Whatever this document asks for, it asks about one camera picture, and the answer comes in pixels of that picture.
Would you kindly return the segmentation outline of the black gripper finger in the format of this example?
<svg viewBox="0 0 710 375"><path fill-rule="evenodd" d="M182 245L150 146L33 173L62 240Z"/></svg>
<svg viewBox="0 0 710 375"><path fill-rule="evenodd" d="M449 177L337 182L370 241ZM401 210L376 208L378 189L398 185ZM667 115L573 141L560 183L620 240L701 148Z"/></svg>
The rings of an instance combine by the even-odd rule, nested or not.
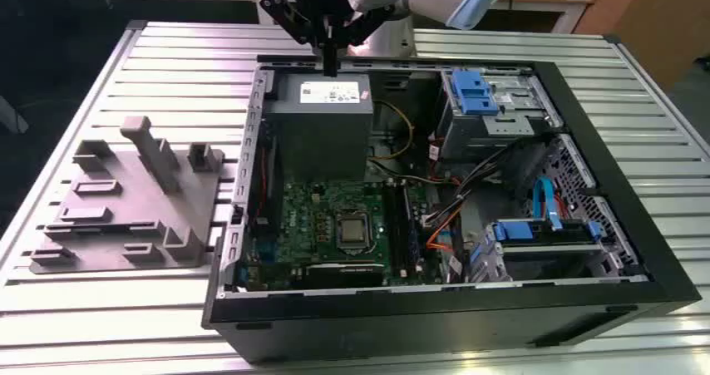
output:
<svg viewBox="0 0 710 375"><path fill-rule="evenodd" d="M309 44L321 59L322 74L332 75L332 42L326 17L316 0L258 0L258 7L298 44Z"/></svg>
<svg viewBox="0 0 710 375"><path fill-rule="evenodd" d="M349 22L337 18L337 22L330 25L330 77L338 72L338 58L342 56L340 51L346 50L348 46L361 45L382 22L384 12L369 11Z"/></svg>

